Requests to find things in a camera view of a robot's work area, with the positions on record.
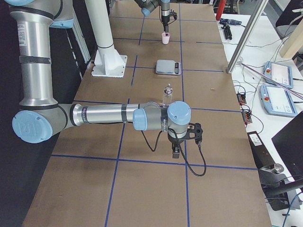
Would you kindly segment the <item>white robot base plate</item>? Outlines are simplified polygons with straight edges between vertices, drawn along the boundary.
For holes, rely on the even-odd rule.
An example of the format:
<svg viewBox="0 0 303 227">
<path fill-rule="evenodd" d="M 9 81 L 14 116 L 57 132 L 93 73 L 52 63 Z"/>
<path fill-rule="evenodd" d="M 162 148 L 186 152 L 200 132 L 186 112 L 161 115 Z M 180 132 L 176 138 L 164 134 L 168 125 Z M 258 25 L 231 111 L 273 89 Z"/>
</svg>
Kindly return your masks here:
<svg viewBox="0 0 303 227">
<path fill-rule="evenodd" d="M 126 62 L 127 55 L 120 55 L 116 49 L 104 52 L 98 48 L 91 74 L 94 77 L 122 78 Z"/>
</svg>

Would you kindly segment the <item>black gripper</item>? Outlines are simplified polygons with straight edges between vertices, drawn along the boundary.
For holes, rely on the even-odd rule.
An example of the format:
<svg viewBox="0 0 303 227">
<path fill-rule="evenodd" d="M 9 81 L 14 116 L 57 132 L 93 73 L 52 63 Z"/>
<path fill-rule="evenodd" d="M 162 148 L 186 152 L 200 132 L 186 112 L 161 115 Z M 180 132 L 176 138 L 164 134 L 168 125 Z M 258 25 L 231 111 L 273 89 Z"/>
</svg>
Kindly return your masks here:
<svg viewBox="0 0 303 227">
<path fill-rule="evenodd" d="M 161 22 L 163 24 L 163 31 L 169 32 L 170 9 L 161 9 Z"/>
<path fill-rule="evenodd" d="M 173 132 L 168 132 L 168 139 L 171 142 L 172 158 L 179 158 L 180 151 L 183 151 L 181 143 L 187 139 L 187 135 L 181 134 L 175 135 Z"/>
</svg>

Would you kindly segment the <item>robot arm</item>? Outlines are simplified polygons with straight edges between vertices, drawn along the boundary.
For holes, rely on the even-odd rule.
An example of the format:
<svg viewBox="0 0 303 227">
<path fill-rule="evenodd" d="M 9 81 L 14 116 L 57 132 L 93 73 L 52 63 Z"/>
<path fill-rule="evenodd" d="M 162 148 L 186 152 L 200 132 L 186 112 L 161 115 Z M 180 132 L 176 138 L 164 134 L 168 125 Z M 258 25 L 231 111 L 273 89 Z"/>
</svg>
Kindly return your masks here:
<svg viewBox="0 0 303 227">
<path fill-rule="evenodd" d="M 145 17 L 149 16 L 157 7 L 160 7 L 160 21 L 163 24 L 163 30 L 165 33 L 169 32 L 170 0 L 135 0 L 135 2 L 141 8 Z"/>
<path fill-rule="evenodd" d="M 70 0 L 10 0 L 16 20 L 24 97 L 12 119 L 15 134 L 28 143 L 40 143 L 73 126 L 131 123 L 137 131 L 166 132 L 173 155 L 190 139 L 193 124 L 188 104 L 176 101 L 168 107 L 157 103 L 89 105 L 60 104 L 53 97 L 49 29 L 73 27 Z"/>
</svg>

